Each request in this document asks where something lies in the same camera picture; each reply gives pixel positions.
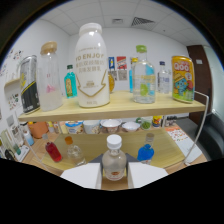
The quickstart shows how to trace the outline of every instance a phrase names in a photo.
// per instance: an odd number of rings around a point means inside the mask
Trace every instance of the cup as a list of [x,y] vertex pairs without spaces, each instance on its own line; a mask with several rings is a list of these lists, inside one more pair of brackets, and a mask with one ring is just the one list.
[[99,120],[86,120],[83,122],[84,131],[86,134],[99,134],[100,121]]

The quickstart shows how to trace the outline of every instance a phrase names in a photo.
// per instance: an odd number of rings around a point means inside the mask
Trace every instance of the small water bottle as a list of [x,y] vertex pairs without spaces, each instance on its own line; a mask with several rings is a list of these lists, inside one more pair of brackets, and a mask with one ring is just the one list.
[[54,41],[49,41],[41,47],[37,88],[42,111],[55,110],[63,104],[56,50],[57,43]]
[[138,150],[137,160],[143,164],[150,165],[152,157],[154,155],[154,149],[152,148],[154,142],[154,134],[148,133],[145,138],[145,144]]

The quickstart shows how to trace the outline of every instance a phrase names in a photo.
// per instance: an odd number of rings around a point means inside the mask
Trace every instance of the ceiling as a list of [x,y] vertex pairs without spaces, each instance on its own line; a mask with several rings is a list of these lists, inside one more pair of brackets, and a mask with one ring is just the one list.
[[[153,21],[132,26],[134,18]],[[79,33],[86,23],[99,23],[102,28],[138,28],[168,36],[185,46],[210,46],[202,34],[184,17],[151,0],[73,0],[60,5],[39,19],[51,22],[69,35]],[[113,24],[122,19],[122,24]]]

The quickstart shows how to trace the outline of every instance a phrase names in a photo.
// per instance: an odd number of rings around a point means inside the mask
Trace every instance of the large white jar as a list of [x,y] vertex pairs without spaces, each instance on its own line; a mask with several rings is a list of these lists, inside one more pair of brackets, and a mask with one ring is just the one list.
[[99,107],[110,102],[107,49],[102,27],[88,23],[80,27],[75,48],[75,74],[80,107]]

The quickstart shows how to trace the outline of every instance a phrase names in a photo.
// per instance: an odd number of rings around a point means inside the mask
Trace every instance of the red bottle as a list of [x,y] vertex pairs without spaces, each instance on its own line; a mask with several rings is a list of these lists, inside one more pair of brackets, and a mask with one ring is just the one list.
[[48,140],[48,136],[47,134],[43,134],[42,138],[45,140],[46,145],[45,145],[45,149],[48,152],[48,154],[50,155],[50,157],[55,161],[55,162],[59,162],[62,159],[61,153],[58,151],[57,146],[53,143],[50,142]]

